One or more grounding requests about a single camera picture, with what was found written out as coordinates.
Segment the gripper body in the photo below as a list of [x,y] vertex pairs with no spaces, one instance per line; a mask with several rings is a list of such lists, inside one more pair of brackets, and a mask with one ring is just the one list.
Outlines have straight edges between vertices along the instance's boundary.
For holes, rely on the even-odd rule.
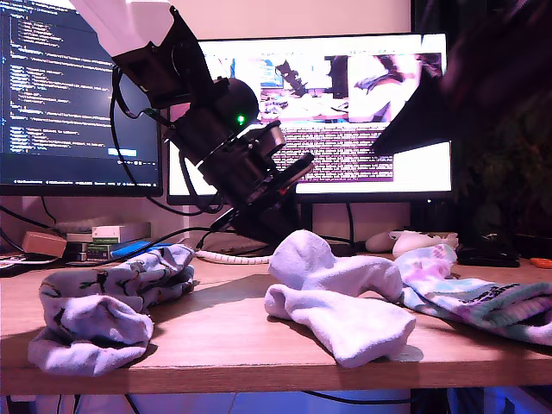
[[213,185],[232,209],[217,218],[212,228],[235,229],[235,214],[256,216],[272,208],[313,168],[314,156],[307,152],[287,168],[279,170],[260,147],[239,139],[213,151],[200,165],[204,180]]

